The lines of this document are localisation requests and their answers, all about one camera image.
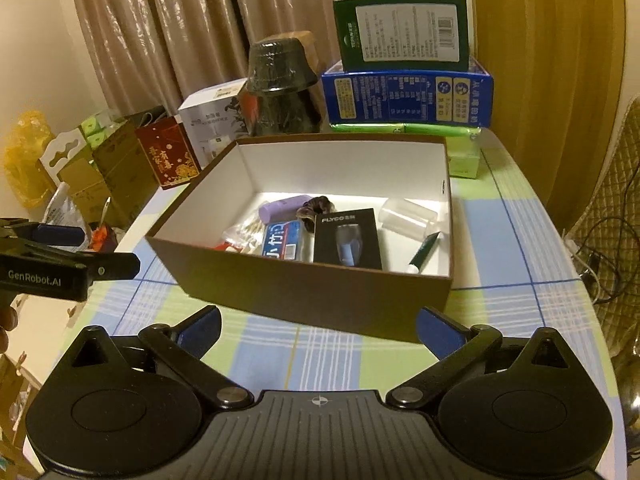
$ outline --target red package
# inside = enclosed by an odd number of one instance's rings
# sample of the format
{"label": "red package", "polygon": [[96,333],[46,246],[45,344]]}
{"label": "red package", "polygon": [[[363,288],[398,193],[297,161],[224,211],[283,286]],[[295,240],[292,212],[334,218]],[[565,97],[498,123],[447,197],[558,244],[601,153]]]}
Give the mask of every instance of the red package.
{"label": "red package", "polygon": [[173,117],[137,129],[136,136],[162,189],[185,184],[200,173],[184,127]]}

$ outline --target purple container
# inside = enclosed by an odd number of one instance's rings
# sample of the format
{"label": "purple container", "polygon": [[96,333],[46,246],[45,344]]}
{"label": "purple container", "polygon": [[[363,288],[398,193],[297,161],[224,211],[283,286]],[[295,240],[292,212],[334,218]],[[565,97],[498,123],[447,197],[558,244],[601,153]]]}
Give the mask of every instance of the purple container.
{"label": "purple container", "polygon": [[311,200],[309,195],[298,195],[276,200],[275,202],[269,202],[258,209],[258,216],[265,225],[271,222],[295,220],[296,211],[309,200]]}

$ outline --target green box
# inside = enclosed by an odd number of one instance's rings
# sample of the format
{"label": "green box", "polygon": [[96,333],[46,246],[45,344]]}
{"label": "green box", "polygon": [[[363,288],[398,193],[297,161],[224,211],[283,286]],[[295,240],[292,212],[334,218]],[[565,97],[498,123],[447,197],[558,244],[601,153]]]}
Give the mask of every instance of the green box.
{"label": "green box", "polygon": [[466,0],[336,0],[345,72],[376,69],[466,72]]}
{"label": "green box", "polygon": [[441,126],[439,124],[332,124],[334,132],[367,134],[423,134],[445,137],[449,158],[449,176],[476,178],[480,165],[478,136],[482,128],[464,126]]}

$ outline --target checkered tablecloth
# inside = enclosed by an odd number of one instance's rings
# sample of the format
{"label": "checkered tablecloth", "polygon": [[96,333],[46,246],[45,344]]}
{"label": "checkered tablecloth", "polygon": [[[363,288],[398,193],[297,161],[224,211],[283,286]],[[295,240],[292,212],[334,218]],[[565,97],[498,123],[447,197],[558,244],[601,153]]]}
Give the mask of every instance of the checkered tablecloth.
{"label": "checkered tablecloth", "polygon": [[[97,283],[78,322],[68,329],[61,353],[89,324],[111,334],[135,334],[151,323],[175,324],[204,306],[185,295],[143,240],[180,191],[159,191],[146,206],[119,249],[139,256],[140,274],[130,282]],[[482,139],[478,179],[452,179],[452,208],[455,274],[446,314],[467,326],[493,325],[509,336],[530,336],[543,325],[557,328],[614,419],[598,471],[607,479],[626,478],[618,391],[590,299],[545,209],[490,132]],[[375,388],[384,397],[435,361],[421,345],[221,310],[222,337],[203,361],[254,394]]]}

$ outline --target black product box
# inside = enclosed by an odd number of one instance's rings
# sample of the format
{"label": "black product box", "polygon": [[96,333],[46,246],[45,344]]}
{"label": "black product box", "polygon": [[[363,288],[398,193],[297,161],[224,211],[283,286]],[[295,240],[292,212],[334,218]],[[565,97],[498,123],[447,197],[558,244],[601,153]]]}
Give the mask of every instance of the black product box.
{"label": "black product box", "polygon": [[373,209],[316,216],[314,263],[382,270]]}

